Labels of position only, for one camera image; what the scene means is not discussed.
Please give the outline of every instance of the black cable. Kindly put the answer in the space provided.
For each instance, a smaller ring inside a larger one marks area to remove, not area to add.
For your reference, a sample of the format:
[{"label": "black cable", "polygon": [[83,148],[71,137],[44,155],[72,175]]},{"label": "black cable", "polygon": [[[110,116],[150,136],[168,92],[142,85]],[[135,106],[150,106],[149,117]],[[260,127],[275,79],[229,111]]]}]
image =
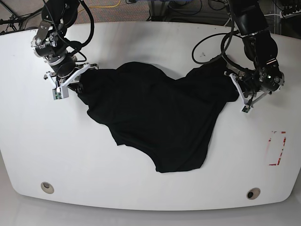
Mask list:
[{"label": "black cable", "polygon": [[[223,37],[223,39],[222,39],[222,42],[221,42],[221,51],[222,51],[222,52],[224,51],[224,46],[225,46],[226,40],[229,38],[229,36],[230,36],[230,34],[228,33],[228,34],[226,34],[226,35]],[[230,65],[232,65],[233,67],[239,69],[240,71],[245,72],[245,73],[249,73],[249,72],[250,72],[247,68],[243,68],[242,66],[240,66],[240,65],[234,63],[232,60],[230,60],[230,59],[228,58],[228,56],[226,55],[226,53],[224,53],[224,54],[222,55],[222,57],[223,57]]]},{"label": "black cable", "polygon": [[182,7],[182,6],[186,6],[188,5],[189,3],[191,3],[191,1],[186,1],[184,4],[179,4],[178,2],[176,1],[172,1],[173,4],[179,6],[179,7]]},{"label": "black cable", "polygon": [[[233,6],[232,4],[230,4],[230,1],[229,1],[229,8],[230,8],[230,15],[233,14]],[[227,42],[227,45],[226,47],[224,48],[224,50],[220,53],[220,55],[216,56],[215,58],[207,61],[207,62],[199,62],[197,61],[195,58],[194,58],[194,51],[196,50],[196,48],[202,43],[204,42],[205,40],[211,38],[211,37],[214,37],[216,35],[210,35],[208,36],[207,38],[204,38],[203,40],[201,40],[192,50],[192,53],[191,53],[191,56],[192,56],[192,60],[196,63],[196,64],[199,64],[199,65],[206,65],[206,64],[210,64],[210,63],[213,63],[217,60],[219,60],[225,53],[226,53],[226,50],[228,49],[230,43],[231,43],[231,40],[232,40],[232,36],[234,35],[234,19],[231,20],[231,31],[229,33],[229,41]]]},{"label": "black cable", "polygon": [[202,0],[200,0],[200,3],[201,3],[201,6],[200,6],[199,10],[197,12],[195,12],[195,13],[192,13],[192,14],[181,13],[178,10],[176,10],[174,8],[171,8],[169,5],[168,5],[168,8],[171,9],[172,11],[178,13],[178,14],[182,14],[182,15],[186,15],[186,16],[192,16],[192,15],[198,14],[202,10],[202,8],[203,8]]},{"label": "black cable", "polygon": [[6,29],[4,32],[8,32],[9,24],[7,25]]},{"label": "black cable", "polygon": [[146,19],[146,21],[150,21],[151,20],[151,11],[149,10],[150,16]]},{"label": "black cable", "polygon": [[93,35],[94,35],[94,28],[95,28],[95,26],[94,26],[94,18],[92,16],[91,11],[89,10],[89,7],[86,5],[86,3],[83,0],[78,0],[78,1],[81,3],[81,5],[85,9],[85,11],[88,13],[88,16],[90,18],[90,23],[91,23],[91,26],[90,26],[91,30],[90,30],[89,37],[88,37],[88,39],[84,43],[81,44],[81,47],[85,47],[87,44],[90,43],[90,41],[92,40]]},{"label": "black cable", "polygon": [[72,46],[72,44],[71,44],[70,42],[68,43],[65,39],[63,39],[63,38],[61,37],[61,35],[60,35],[60,33],[59,33],[59,31],[58,31],[58,29],[57,29],[57,27],[56,27],[56,24],[55,24],[55,22],[54,22],[54,19],[53,19],[51,13],[50,13],[50,10],[49,10],[49,8],[48,8],[48,6],[47,6],[45,0],[42,0],[42,1],[44,2],[44,5],[45,5],[45,7],[46,7],[46,9],[47,9],[47,12],[48,12],[48,14],[49,14],[49,16],[50,16],[50,19],[51,19],[51,21],[52,21],[52,23],[53,23],[53,27],[55,28],[58,37],[59,37],[59,38],[60,38],[67,46],[70,46],[71,48],[73,48],[73,49],[75,50],[75,52],[81,54],[81,55],[85,58],[85,60],[78,60],[78,61],[75,61],[75,62],[85,62],[85,61],[87,60],[86,56],[85,56],[84,54],[82,54],[79,50],[77,50],[76,47]]},{"label": "black cable", "polygon": [[249,81],[250,79],[253,79],[254,76],[258,73],[258,71],[259,71],[259,67],[256,68],[256,70],[253,72],[253,74],[252,74],[251,76],[246,77],[246,79],[244,80],[244,82],[247,82],[247,81]]},{"label": "black cable", "polygon": [[40,15],[41,13],[42,13],[42,12],[38,12],[38,14],[36,14],[36,15],[34,15],[34,13],[30,14],[30,15],[26,18],[26,23],[25,23],[23,29],[24,29],[24,30],[26,29],[27,23],[28,23],[28,21],[29,21],[30,19],[34,18],[35,16]]},{"label": "black cable", "polygon": [[277,3],[275,2],[275,0],[272,0],[272,2],[275,4],[275,6],[276,6],[278,9],[283,10],[283,9],[281,9],[281,8],[277,5]]},{"label": "black cable", "polygon": [[24,15],[21,15],[21,16],[18,16],[18,17],[27,16],[27,15],[31,16],[31,15],[35,15],[36,13],[42,13],[42,10],[43,10],[43,7],[39,8],[38,10],[34,11],[33,13],[24,14]]},{"label": "black cable", "polygon": [[[210,1],[215,1],[215,2],[222,3],[222,4],[223,4],[223,7],[222,7],[222,8],[213,8],[212,5],[210,4]],[[217,1],[217,0],[208,0],[208,6],[209,6],[211,9],[215,10],[215,11],[220,11],[220,10],[223,10],[224,8],[226,8],[226,6],[224,5],[223,2]]]}]

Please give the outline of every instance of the power strip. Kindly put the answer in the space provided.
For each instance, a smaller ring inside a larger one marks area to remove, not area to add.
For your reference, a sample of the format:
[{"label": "power strip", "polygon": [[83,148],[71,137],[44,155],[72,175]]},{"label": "power strip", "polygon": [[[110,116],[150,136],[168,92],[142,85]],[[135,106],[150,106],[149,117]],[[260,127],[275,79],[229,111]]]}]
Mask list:
[{"label": "power strip", "polygon": [[296,5],[295,7],[286,7],[280,12],[281,19],[288,19],[297,15],[301,15],[301,7],[298,5]]}]

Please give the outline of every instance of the yellow cable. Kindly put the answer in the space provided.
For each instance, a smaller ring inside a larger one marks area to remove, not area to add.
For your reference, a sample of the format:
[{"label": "yellow cable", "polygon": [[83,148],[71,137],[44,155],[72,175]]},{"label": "yellow cable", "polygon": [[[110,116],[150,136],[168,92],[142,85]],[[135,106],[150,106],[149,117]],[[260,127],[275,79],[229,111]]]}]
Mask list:
[{"label": "yellow cable", "polygon": [[119,0],[119,2],[115,5],[115,6],[90,6],[88,8],[114,8],[119,6],[121,3],[121,0]]}]

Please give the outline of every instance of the round grommet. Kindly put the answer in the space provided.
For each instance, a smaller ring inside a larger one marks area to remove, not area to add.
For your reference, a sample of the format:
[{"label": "round grommet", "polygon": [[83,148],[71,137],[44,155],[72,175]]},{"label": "round grommet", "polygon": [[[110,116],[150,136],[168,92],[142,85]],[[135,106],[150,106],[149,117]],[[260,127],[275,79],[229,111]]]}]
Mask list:
[{"label": "round grommet", "polygon": [[41,188],[44,192],[46,192],[47,194],[52,194],[53,192],[55,192],[54,188],[52,187],[52,185],[48,182],[43,182],[41,184]]},{"label": "round grommet", "polygon": [[253,188],[250,191],[247,192],[246,197],[247,199],[254,200],[260,195],[260,189],[259,188]]}]

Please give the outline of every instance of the black t-shirt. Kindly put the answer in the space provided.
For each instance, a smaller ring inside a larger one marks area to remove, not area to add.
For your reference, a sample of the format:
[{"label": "black t-shirt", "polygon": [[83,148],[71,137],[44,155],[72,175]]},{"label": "black t-shirt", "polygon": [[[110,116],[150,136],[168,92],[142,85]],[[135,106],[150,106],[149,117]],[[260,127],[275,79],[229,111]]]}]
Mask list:
[{"label": "black t-shirt", "polygon": [[220,59],[174,80],[152,65],[131,62],[88,70],[78,96],[117,145],[146,153],[158,172],[189,171],[201,167],[219,113],[238,98],[225,70]]}]

